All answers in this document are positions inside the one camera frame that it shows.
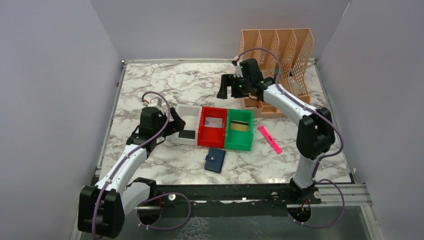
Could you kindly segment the white plastic bin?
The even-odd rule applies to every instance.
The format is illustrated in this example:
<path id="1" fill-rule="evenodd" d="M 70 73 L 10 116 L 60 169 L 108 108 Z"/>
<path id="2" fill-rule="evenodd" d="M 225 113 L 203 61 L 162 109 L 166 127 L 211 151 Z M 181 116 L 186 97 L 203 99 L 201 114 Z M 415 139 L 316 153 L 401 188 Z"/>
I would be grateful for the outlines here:
<path id="1" fill-rule="evenodd" d="M 198 105 L 177 104 L 175 108 L 177 114 L 185 121 L 184 130 L 195 131 L 195 139 L 179 138 L 179 132 L 171 136 L 171 143 L 181 145 L 198 145 L 199 125 L 202 107 Z"/>

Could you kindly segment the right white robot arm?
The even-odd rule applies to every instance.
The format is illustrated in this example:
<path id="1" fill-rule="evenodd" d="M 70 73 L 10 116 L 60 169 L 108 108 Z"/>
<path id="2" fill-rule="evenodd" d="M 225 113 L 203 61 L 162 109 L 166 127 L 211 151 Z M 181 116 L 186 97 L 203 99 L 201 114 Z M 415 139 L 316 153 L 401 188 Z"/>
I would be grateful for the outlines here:
<path id="1" fill-rule="evenodd" d="M 273 77 L 265 78 L 254 58 L 243 60 L 236 66 L 241 73 L 221 76 L 218 99 L 256 97 L 292 120 L 297 126 L 296 147 L 300 153 L 294 177 L 290 180 L 289 199 L 300 204 L 306 200 L 315 185 L 314 177 L 319 159 L 335 143 L 336 136 L 331 112 L 315 108 L 284 89 Z"/>

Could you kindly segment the navy blue card holder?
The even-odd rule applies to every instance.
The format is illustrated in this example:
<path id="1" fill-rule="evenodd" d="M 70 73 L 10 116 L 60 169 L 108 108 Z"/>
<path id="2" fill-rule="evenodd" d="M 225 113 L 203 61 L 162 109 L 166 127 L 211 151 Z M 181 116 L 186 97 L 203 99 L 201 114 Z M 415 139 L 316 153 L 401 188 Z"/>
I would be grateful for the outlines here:
<path id="1" fill-rule="evenodd" d="M 226 151 L 211 147 L 205 157 L 204 169 L 220 174 L 223 168 Z"/>

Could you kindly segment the peach file organizer rack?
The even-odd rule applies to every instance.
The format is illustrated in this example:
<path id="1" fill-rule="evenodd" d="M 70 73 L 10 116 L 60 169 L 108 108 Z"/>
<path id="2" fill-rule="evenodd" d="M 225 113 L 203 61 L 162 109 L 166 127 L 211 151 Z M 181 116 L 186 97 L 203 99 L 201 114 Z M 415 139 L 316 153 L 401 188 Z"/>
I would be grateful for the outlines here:
<path id="1" fill-rule="evenodd" d="M 311 97 L 305 84 L 305 73 L 314 45 L 314 37 L 309 28 L 288 29 L 246 29 L 241 31 L 239 53 L 255 47 L 273 52 L 282 64 L 279 83 L 295 97 L 309 104 Z M 254 58 L 266 77 L 276 77 L 279 65 L 275 58 L 263 50 L 253 50 L 244 54 L 240 60 Z M 303 95 L 295 95 L 289 76 L 303 88 Z M 240 100 L 241 109 L 253 112 L 255 118 L 284 117 L 285 115 L 267 102 L 256 101 L 249 97 Z"/>

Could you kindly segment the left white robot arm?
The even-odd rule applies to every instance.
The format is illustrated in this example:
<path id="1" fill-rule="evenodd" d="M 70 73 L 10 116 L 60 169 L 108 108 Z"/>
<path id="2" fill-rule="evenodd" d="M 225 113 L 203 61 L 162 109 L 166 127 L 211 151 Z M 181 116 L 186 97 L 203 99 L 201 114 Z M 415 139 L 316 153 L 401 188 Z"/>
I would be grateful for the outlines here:
<path id="1" fill-rule="evenodd" d="M 184 129 L 186 123 L 174 107 L 170 115 L 157 106 L 147 106 L 140 114 L 140 124 L 126 140 L 125 148 L 111 170 L 93 186 L 84 186 L 79 194 L 77 228 L 96 237 L 116 238 L 121 232 L 126 215 L 140 204 L 152 205 L 157 191 L 152 180 L 143 179 L 136 185 L 130 179 L 146 161 L 158 138 L 166 138 Z"/>

